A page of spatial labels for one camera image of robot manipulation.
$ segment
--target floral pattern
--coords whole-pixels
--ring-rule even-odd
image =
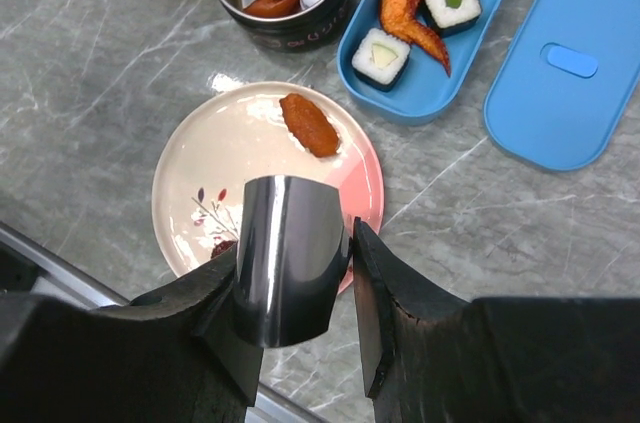
[[[203,227],[206,234],[206,244],[213,246],[211,258],[215,258],[233,246],[239,239],[238,213],[236,208],[230,209],[224,204],[227,189],[223,188],[215,200],[210,201],[210,207],[205,203],[204,188],[200,188],[196,197],[191,199],[198,205],[191,215],[194,226]]]

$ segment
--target rice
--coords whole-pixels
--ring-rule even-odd
[[[404,69],[410,51],[411,46],[404,41],[372,28],[353,55],[351,65],[361,76],[389,87]]]
[[[482,13],[479,0],[424,0],[431,19],[440,29],[475,22]]]

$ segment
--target lunch box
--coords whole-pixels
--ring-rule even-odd
[[[388,120],[403,125],[422,125],[438,117],[451,104],[471,67],[484,35],[502,0],[480,0],[483,13],[473,28],[444,38],[452,74],[413,47],[407,67],[390,91],[380,91],[355,74],[351,59],[371,28],[380,28],[380,0],[361,0],[338,48],[338,72],[351,98]]]
[[[606,149],[640,77],[640,0],[534,0],[484,106],[491,139],[549,171]]]
[[[320,0],[282,18],[257,18],[242,11],[242,0],[220,0],[225,10],[258,46],[301,52],[336,41],[353,14],[355,0]]]

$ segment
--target sushi roll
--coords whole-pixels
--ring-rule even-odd
[[[424,0],[425,20],[440,36],[468,30],[482,14],[480,0]]]
[[[409,61],[411,46],[378,28],[372,28],[353,55],[351,65],[360,79],[389,91]]]

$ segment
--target gray marble surface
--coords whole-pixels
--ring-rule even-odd
[[[640,294],[640,93],[606,153],[547,174],[487,139],[482,105],[532,0],[504,0],[454,105],[417,128],[347,98],[336,46],[252,46],[216,0],[1,0],[0,219],[128,297],[172,279],[151,225],[155,165],[179,122],[244,82],[313,85],[360,122],[385,177],[384,240],[444,288]],[[263,380],[330,421],[371,421],[353,293],[330,331],[265,356]]]

